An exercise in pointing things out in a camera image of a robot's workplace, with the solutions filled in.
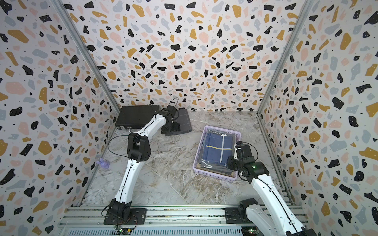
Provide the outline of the dark grey checked sheet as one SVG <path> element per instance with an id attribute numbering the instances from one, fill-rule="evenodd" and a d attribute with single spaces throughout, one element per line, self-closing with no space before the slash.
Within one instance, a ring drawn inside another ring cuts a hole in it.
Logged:
<path id="1" fill-rule="evenodd" d="M 186 108 L 179 108 L 177 114 L 178 119 L 176 122 L 180 125 L 180 130 L 166 132 L 164 133 L 165 136 L 181 135 L 192 132 L 193 129 L 188 110 Z"/>

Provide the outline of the blue yellow-striped pillowcase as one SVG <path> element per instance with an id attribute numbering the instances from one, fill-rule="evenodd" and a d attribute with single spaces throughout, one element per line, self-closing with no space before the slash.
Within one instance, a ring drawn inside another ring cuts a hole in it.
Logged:
<path id="1" fill-rule="evenodd" d="M 226 166 L 234 153 L 235 135 L 208 130 L 203 143 L 202 163 L 206 166 Z"/>

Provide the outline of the lilac perforated plastic basket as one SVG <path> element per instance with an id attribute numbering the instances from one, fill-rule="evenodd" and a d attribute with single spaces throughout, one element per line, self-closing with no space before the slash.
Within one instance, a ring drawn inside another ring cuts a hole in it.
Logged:
<path id="1" fill-rule="evenodd" d="M 234 171 L 234 175 L 233 176 L 224 176 L 224 175 L 219 175 L 217 173 L 209 172 L 207 170 L 203 170 L 203 169 L 200 168 L 200 164 L 199 164 L 198 160 L 200 158 L 200 154 L 201 154 L 201 151 L 202 151 L 203 141 L 205 139 L 206 132 L 209 129 L 214 129 L 214 130 L 217 130 L 217 131 L 222 131 L 222 132 L 226 132 L 226 133 L 230 133 L 230 134 L 235 134 L 235 145 L 236 145 L 236 142 L 238 142 L 238 141 L 241 140 L 241 133 L 238 132 L 238 131 L 233 131 L 233 130 L 218 128 L 218 127 L 213 127 L 213 126 L 208 126 L 208 125 L 205 126 L 205 128 L 203 130 L 203 133 L 202 133 L 202 136 L 201 136 L 199 147 L 197 149 L 195 160 L 194 160 L 194 163 L 193 163 L 193 170 L 197 174 L 201 174 L 201 175 L 213 177 L 213 178 L 216 178 L 216 179 L 221 179 L 221 180 L 226 180 L 226 181 L 229 181 L 229 182 L 233 182 L 233 181 L 235 181 L 237 179 L 237 172 L 236 171 Z"/>

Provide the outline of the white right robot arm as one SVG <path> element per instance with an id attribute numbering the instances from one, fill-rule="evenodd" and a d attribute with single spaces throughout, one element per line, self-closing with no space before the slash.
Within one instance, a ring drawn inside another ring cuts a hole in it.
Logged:
<path id="1" fill-rule="evenodd" d="M 239 202 L 237 213 L 227 209 L 226 220 L 252 222 L 264 236 L 315 236 L 315 231 L 307 229 L 291 211 L 265 165 L 253 156 L 251 147 L 249 143 L 236 142 L 235 154 L 229 157 L 227 168 L 237 171 L 252 186 L 268 213 L 256 199 L 250 198 Z"/>

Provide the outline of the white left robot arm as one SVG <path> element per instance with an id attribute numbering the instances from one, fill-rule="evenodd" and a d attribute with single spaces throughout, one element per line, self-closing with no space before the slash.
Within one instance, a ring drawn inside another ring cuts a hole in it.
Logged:
<path id="1" fill-rule="evenodd" d="M 162 128 L 166 131 L 178 131 L 180 125 L 176 122 L 177 118 L 175 106 L 168 105 L 154 112 L 150 121 L 139 131 L 129 134 L 125 155 L 128 159 L 127 168 L 117 194 L 107 206 L 103 224 L 118 226 L 130 222 L 136 181 L 143 165 L 151 156 L 150 139 Z"/>

